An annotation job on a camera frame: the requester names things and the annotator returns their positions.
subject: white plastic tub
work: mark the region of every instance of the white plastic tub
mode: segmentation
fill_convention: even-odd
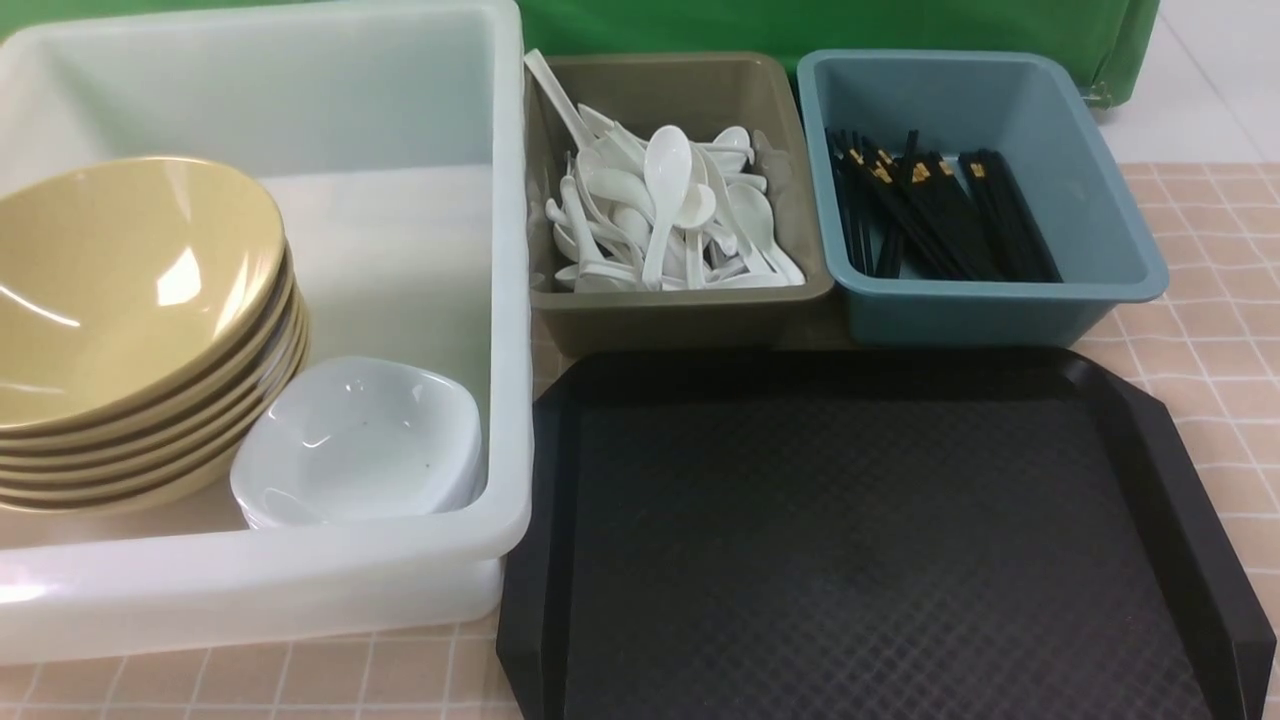
[[[284,214],[312,361],[370,355],[462,382],[489,452],[483,495],[426,518],[250,532],[224,484],[123,518],[0,514],[0,662],[497,605],[532,456],[521,54],[511,0],[115,18],[0,46],[0,193],[131,155],[250,172]]]

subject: green curtain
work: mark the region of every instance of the green curtain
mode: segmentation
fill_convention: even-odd
[[[0,37],[37,23],[307,0],[8,0]],[[1020,50],[1066,67],[1096,105],[1129,99],[1158,0],[518,0],[547,55],[754,50],[788,69],[823,47]]]

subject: taupe plastic tray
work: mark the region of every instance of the taupe plastic tray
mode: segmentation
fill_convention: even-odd
[[[754,53],[596,55],[549,58],[573,102],[585,102],[648,137],[664,124],[709,141],[740,124],[753,136],[753,172],[769,181],[778,245],[804,270],[799,287],[732,291],[557,292],[567,260],[554,247],[544,215],[559,201],[564,154],[573,141],[541,88],[525,78],[529,250],[534,310],[543,314],[561,352],[769,345],[787,322],[831,291],[822,254],[804,129],[786,72]]]

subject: small white bowl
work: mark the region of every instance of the small white bowl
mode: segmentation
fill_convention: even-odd
[[[294,378],[253,424],[232,492],[252,528],[447,512],[483,482],[481,445],[480,410],[458,383],[335,357]]]

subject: stack of bowls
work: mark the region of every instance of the stack of bowls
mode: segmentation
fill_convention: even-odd
[[[0,200],[0,506],[154,507],[225,478],[306,364],[275,201],[147,158]]]

